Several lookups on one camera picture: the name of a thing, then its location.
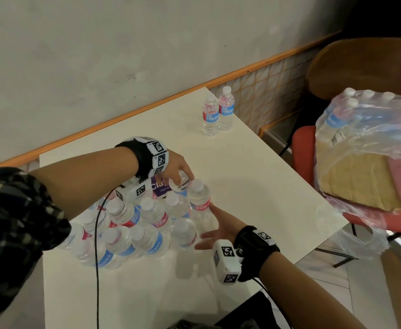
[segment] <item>black wristband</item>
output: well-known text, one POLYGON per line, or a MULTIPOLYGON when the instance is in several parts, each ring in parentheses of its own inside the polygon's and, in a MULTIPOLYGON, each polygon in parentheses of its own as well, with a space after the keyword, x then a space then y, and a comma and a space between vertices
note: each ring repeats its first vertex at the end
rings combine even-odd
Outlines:
POLYGON ((139 178, 140 182, 148 179, 148 173, 153 168, 152 166, 152 153, 147 149, 145 143, 138 142, 136 139, 131 141, 124 141, 115 147, 124 146, 133 151, 138 160, 138 171, 136 172, 136 177, 139 178))
POLYGON ((280 252, 273 239, 253 226, 245 226, 237 234, 234 248, 242 250, 242 273, 239 282, 258 277, 261 266, 273 252, 280 252))

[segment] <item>plaid sleeve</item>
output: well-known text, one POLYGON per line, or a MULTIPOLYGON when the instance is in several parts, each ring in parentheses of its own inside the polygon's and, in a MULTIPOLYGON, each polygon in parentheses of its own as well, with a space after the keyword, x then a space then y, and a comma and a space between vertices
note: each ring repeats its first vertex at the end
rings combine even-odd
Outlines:
POLYGON ((31 275, 42 251, 59 245, 71 225, 46 187, 14 167, 0 168, 0 314, 31 275))

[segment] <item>plastic wrap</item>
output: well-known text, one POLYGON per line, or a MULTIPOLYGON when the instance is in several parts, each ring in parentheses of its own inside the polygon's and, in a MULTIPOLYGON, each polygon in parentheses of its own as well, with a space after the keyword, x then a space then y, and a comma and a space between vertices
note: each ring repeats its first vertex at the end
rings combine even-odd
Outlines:
POLYGON ((401 96, 348 88, 318 119, 315 136, 315 188, 373 232, 367 241, 344 230, 331 239, 353 256, 382 253, 384 215, 401 213, 401 96))

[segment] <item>hand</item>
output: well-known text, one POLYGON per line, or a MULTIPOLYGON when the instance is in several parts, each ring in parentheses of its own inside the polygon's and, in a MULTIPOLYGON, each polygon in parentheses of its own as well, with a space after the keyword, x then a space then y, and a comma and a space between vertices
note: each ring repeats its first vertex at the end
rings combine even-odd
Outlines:
POLYGON ((165 185, 168 185, 168 180, 171 179, 176 185, 181 184, 181 176, 179 170, 184 171, 190 180, 194 180, 193 172, 188 166, 187 162, 180 154, 174 151, 168 150, 168 165, 164 172, 159 173, 155 176, 158 185, 162 185, 164 181, 165 185))
POLYGON ((237 217, 223 211, 210 202, 210 210, 219 222, 219 228, 214 231, 203 233, 200 237, 202 239, 210 238, 209 240, 202 241, 195 245, 195 249, 212 249, 214 242, 219 239, 228 239, 232 243, 236 240, 237 234, 243 227, 247 226, 237 217))

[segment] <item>black cable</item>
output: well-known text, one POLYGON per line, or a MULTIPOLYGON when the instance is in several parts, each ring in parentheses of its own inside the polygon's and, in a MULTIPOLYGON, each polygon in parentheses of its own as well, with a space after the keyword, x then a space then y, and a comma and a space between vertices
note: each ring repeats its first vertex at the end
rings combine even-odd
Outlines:
POLYGON ((271 297, 271 299, 274 301, 275 305, 277 305, 278 310, 280 310, 281 314, 283 315, 283 317, 284 317, 285 321, 287 322, 287 324, 289 325, 289 327, 290 327, 291 329, 293 329, 293 328, 292 328, 292 325, 291 325, 291 322, 289 321, 289 319, 287 318, 287 316, 285 315, 285 313, 283 312, 283 310, 280 308, 280 306, 278 306, 278 304, 276 303, 276 301, 274 300, 274 298, 272 298, 272 296, 270 295, 269 291, 264 287, 264 285, 263 285, 260 281, 258 281, 258 280, 255 279, 255 278, 252 278, 252 279, 253 279, 255 282, 257 282, 258 285, 260 285, 260 286, 263 288, 263 290, 266 291, 266 293, 269 295, 269 297, 271 297))
POLYGON ((112 189, 104 199, 103 203, 100 206, 100 210, 98 210, 97 219, 95 220, 95 232, 94 232, 94 250, 95 250, 95 272, 97 274, 97 329, 100 329, 100 280, 98 276, 98 254, 97 254, 97 228, 98 228, 98 219, 100 217, 101 210, 103 210, 104 204, 106 203, 108 197, 115 190, 112 189))

